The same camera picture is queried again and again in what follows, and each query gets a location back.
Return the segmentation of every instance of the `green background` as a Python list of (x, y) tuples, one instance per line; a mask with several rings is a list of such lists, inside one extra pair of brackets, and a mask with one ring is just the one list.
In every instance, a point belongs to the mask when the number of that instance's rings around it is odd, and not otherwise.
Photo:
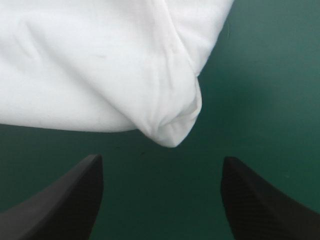
[(319, 10), (318, 0), (236, 0), (199, 77), (202, 112), (177, 148), (138, 131), (0, 125), (0, 211), (100, 153), (105, 191), (92, 240), (233, 239), (224, 156), (320, 212)]

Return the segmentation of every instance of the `crumpled cloth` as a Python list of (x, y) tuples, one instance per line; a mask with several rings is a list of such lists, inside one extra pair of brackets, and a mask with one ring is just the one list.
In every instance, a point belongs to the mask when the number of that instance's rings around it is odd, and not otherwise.
[(0, 0), (0, 124), (175, 147), (233, 0)]

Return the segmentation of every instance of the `dark green table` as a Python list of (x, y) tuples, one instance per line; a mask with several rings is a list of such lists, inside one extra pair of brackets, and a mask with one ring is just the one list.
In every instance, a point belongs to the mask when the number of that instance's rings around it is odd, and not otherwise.
[(92, 240), (233, 239), (220, 197), (226, 155), (320, 212), (319, 9), (317, 0), (236, 0), (199, 78), (202, 112), (177, 148), (138, 131), (0, 125), (0, 211), (101, 153)]

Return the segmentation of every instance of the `white cloth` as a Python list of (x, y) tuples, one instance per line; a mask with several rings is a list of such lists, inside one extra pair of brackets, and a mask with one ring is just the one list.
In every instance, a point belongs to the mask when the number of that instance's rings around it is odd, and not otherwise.
[(233, 0), (0, 0), (0, 123), (177, 146)]

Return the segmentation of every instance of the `white fabric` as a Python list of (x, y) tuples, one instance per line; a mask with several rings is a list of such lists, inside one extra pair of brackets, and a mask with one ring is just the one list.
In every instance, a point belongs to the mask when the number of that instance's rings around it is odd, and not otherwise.
[(0, 123), (177, 146), (233, 0), (0, 0)]

